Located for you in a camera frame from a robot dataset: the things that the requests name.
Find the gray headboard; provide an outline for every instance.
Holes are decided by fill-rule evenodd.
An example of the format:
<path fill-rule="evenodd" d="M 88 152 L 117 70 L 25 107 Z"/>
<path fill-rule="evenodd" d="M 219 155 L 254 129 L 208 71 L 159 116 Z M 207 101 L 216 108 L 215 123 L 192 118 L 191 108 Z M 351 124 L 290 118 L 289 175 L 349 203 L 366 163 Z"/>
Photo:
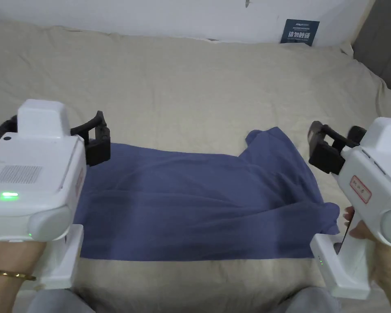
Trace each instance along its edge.
<path fill-rule="evenodd" d="M 391 0 L 376 0 L 353 49 L 354 57 L 391 89 Z"/>

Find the white wall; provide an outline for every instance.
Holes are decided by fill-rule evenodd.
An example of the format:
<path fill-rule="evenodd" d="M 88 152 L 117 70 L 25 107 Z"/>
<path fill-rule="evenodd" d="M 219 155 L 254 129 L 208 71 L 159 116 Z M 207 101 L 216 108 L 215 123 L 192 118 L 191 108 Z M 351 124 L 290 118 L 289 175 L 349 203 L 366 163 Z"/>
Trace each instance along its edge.
<path fill-rule="evenodd" d="M 0 20 L 128 35 L 279 42 L 287 18 L 320 21 L 315 45 L 353 37 L 372 0 L 0 0 Z"/>

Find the blue t-shirt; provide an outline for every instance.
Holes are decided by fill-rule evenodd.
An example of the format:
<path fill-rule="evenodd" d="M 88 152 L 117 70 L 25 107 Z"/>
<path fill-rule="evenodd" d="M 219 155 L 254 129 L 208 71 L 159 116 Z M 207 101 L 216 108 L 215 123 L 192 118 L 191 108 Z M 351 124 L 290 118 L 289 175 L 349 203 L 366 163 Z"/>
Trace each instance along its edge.
<path fill-rule="evenodd" d="M 111 145 L 89 168 L 74 223 L 81 257 L 195 261 L 312 257 L 339 208 L 277 127 L 252 131 L 240 156 Z"/>

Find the gray fabric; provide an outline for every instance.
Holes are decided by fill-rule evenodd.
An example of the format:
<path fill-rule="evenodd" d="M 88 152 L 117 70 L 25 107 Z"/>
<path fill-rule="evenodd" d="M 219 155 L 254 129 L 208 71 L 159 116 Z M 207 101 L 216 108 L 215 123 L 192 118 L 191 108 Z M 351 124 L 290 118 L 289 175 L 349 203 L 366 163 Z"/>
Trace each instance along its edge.
<path fill-rule="evenodd" d="M 94 313 L 77 295 L 69 290 L 38 292 L 27 313 Z M 339 302 L 327 290 L 309 287 L 284 301 L 269 313 L 340 313 Z"/>
<path fill-rule="evenodd" d="M 309 287 L 269 313 L 341 313 L 339 301 L 323 288 Z"/>
<path fill-rule="evenodd" d="M 67 289 L 41 290 L 27 313 L 94 313 L 75 293 Z"/>
<path fill-rule="evenodd" d="M 391 0 L 377 0 L 360 31 L 354 57 L 391 88 Z"/>

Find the mattress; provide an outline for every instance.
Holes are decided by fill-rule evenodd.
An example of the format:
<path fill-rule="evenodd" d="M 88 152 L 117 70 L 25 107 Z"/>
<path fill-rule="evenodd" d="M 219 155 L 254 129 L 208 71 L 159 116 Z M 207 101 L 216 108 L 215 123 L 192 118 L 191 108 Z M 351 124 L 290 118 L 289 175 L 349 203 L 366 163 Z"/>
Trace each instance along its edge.
<path fill-rule="evenodd" d="M 280 127 L 307 159 L 313 121 L 346 134 L 391 117 L 391 90 L 348 43 L 220 43 L 0 22 L 0 123 L 30 98 L 66 104 L 71 126 L 102 110 L 112 142 L 234 156 L 252 129 Z M 330 175 L 312 171 L 324 201 L 349 205 Z M 323 286 L 312 259 L 80 259 L 74 290 L 97 312 L 265 312 L 310 285 Z M 385 298 L 344 305 L 381 308 Z"/>

